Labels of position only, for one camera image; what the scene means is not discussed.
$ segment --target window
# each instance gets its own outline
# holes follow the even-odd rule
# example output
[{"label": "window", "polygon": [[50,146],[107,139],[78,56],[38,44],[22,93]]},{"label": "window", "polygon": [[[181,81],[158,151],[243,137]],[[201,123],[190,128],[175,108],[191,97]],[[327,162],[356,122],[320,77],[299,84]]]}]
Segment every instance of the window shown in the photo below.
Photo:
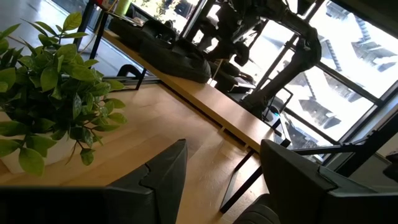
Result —
[{"label": "window", "polygon": [[376,97],[398,79],[398,40],[326,1],[311,20],[322,43],[321,62]]},{"label": "window", "polygon": [[173,28],[181,33],[198,0],[132,0],[132,3],[162,22],[173,21]]},{"label": "window", "polygon": [[230,62],[242,72],[253,76],[258,83],[293,34],[276,22],[269,21],[250,49],[250,61],[243,67],[235,63],[234,57]]},{"label": "window", "polygon": [[[270,78],[289,64],[293,54],[291,50],[286,53]],[[373,105],[317,67],[297,75],[286,89],[294,94],[287,107],[335,140]]]},{"label": "window", "polygon": [[297,121],[291,115],[282,112],[282,116],[285,118],[287,132],[290,140],[292,140],[288,149],[310,149],[320,146],[332,146],[330,142],[300,121]]}]

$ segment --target table leg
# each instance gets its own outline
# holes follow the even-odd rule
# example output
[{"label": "table leg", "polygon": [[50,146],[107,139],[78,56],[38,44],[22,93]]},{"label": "table leg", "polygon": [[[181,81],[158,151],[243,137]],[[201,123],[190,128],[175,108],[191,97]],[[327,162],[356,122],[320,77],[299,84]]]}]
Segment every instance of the table leg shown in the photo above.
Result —
[{"label": "table leg", "polygon": [[106,20],[108,19],[108,15],[109,15],[108,13],[104,13],[104,16],[101,19],[101,24],[99,25],[97,38],[95,39],[93,50],[91,51],[90,54],[90,59],[94,59],[95,55],[97,54],[98,46],[100,45],[102,35],[104,34],[105,24]]},{"label": "table leg", "polygon": [[139,72],[139,70],[135,66],[130,64],[125,64],[120,68],[117,77],[127,77],[127,74],[129,72],[135,75],[136,78],[138,78],[138,83],[136,86],[136,90],[138,90],[139,87],[141,86],[142,81],[144,80],[145,74],[147,73],[147,69],[144,68],[142,72]]},{"label": "table leg", "polygon": [[[81,24],[79,28],[77,29],[77,32],[85,32],[88,22],[90,21],[91,15],[93,14],[94,11],[94,1],[88,1],[85,11],[83,12],[83,15],[81,17]],[[73,40],[73,43],[76,44],[76,48],[79,49],[80,43],[81,43],[81,38],[76,38]]]},{"label": "table leg", "polygon": [[235,167],[232,177],[229,180],[228,187],[226,189],[223,202],[221,203],[220,212],[226,213],[229,208],[247,191],[247,189],[256,181],[262,174],[262,169],[259,167],[253,174],[248,178],[245,183],[235,192],[232,194],[233,186],[236,181],[236,177],[238,176],[239,169],[249,160],[249,158],[255,153],[255,150],[250,150],[250,152],[239,162],[239,164]]}]

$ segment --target plant stem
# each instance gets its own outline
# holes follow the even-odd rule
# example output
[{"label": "plant stem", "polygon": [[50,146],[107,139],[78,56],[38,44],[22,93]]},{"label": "plant stem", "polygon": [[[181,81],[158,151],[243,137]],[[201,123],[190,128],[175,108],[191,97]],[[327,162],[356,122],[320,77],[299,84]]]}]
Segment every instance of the plant stem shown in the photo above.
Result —
[{"label": "plant stem", "polygon": [[62,31],[61,34],[60,34],[60,40],[58,41],[58,44],[61,44],[62,34],[63,34],[63,31]]}]

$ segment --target wooden desk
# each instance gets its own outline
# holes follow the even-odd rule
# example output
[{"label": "wooden desk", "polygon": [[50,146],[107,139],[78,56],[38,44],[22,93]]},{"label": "wooden desk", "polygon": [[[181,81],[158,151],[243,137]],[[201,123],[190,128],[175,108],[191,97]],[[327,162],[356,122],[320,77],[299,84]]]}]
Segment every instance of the wooden desk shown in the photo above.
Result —
[{"label": "wooden desk", "polygon": [[202,110],[222,127],[259,152],[261,140],[266,138],[271,130],[268,125],[208,84],[173,77],[158,71],[141,58],[137,52],[125,46],[115,33],[106,30],[103,37],[160,78],[171,89]]}]

